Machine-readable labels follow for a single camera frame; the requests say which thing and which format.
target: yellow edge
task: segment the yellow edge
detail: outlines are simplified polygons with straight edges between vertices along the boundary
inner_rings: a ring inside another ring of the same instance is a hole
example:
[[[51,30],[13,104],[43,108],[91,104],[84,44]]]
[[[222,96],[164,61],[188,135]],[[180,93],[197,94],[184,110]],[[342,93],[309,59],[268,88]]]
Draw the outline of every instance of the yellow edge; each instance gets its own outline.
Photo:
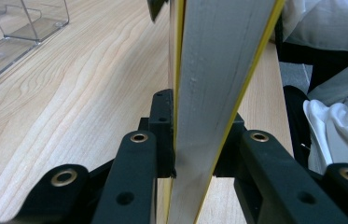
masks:
[[[254,71],[256,69],[256,66],[258,65],[258,60],[260,59],[261,54],[263,53],[264,49],[266,48],[267,43],[269,42],[272,30],[275,27],[275,23],[277,22],[277,20],[279,18],[279,15],[281,14],[281,10],[284,7],[284,3],[285,3],[285,0],[277,0],[276,3],[275,3],[275,6],[272,9],[269,21],[267,22],[266,29],[264,30],[264,33],[263,33],[263,35],[261,37],[261,40],[260,40],[260,44],[258,45],[258,49],[256,51],[256,55],[255,55],[254,61],[252,63],[252,66],[250,67],[248,75],[246,76],[245,83],[243,85],[243,88],[241,89],[241,92],[240,92],[240,95],[239,95],[239,97],[237,99],[237,102],[235,103],[234,110],[231,113],[231,117],[230,117],[229,123],[228,123],[228,125],[226,127],[226,130],[224,132],[224,135],[223,135],[223,139],[224,140],[220,143],[220,147],[219,147],[219,150],[218,150],[218,152],[216,154],[213,167],[216,167],[217,160],[219,158],[220,152],[221,152],[221,150],[222,150],[222,148],[224,146],[224,143],[226,141],[227,136],[229,135],[231,124],[234,121],[235,116],[237,115],[237,110],[238,110],[238,108],[239,108],[239,106],[241,104],[242,99],[244,98],[246,89],[247,89],[247,87],[248,87],[248,85],[250,83],[250,80],[252,79],[252,76],[253,76],[253,73],[254,73]],[[213,171],[214,170],[212,169],[211,173],[209,174],[209,180],[212,179]],[[207,192],[207,190],[205,190],[205,193],[203,195],[202,204],[203,204],[203,201],[205,200],[206,192]],[[197,217],[196,217],[195,222],[197,222],[197,220],[199,218],[201,209],[202,209],[202,207],[200,206],[199,211],[197,213]]]
[[[174,0],[174,126],[177,123],[177,102],[180,79],[180,60],[182,55],[182,39],[183,39],[183,20],[185,17],[185,0]],[[176,139],[176,127],[174,127],[174,139]],[[164,190],[164,219],[168,222],[171,194],[173,188],[173,180],[165,179],[163,181]]]

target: transparent acrylic organizer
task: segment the transparent acrylic organizer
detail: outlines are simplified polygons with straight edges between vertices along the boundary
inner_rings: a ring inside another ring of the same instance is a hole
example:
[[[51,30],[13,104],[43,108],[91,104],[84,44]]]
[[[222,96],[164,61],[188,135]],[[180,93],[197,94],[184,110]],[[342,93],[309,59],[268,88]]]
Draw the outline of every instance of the transparent acrylic organizer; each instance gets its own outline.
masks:
[[[0,0],[0,75],[68,23],[65,0]]]

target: person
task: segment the person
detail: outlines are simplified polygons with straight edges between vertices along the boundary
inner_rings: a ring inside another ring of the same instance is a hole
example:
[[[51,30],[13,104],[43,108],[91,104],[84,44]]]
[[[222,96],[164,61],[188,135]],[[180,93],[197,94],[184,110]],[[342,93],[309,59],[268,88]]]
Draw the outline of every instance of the person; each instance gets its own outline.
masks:
[[[275,36],[281,62],[313,65],[308,94],[284,94],[295,159],[322,174],[348,162],[348,0],[287,0]]]

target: wood grain surface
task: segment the wood grain surface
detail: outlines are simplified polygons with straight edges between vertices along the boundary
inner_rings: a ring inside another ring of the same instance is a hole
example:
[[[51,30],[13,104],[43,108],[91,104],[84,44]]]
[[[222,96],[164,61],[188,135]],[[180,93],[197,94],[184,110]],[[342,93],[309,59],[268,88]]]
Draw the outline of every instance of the wood grain surface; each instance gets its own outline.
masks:
[[[168,86],[167,6],[153,24],[143,0],[67,5],[69,25],[0,76],[0,221],[51,168],[91,171],[113,159],[122,136],[148,116],[153,93]],[[273,45],[256,72],[240,108],[246,126],[290,149]],[[199,222],[244,220],[232,193],[232,180],[214,179]]]

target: wooden table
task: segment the wooden table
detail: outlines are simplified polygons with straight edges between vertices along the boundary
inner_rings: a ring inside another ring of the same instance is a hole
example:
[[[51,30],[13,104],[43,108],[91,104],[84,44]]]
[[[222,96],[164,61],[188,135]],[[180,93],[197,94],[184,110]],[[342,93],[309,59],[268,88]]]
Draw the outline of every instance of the wooden table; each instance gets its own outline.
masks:
[[[153,24],[145,0],[67,4],[70,24],[0,76],[0,221],[51,168],[113,159],[153,93],[168,88],[168,6]],[[272,44],[239,111],[248,129],[291,150]],[[213,179],[199,222],[244,222],[239,208],[232,179]]]

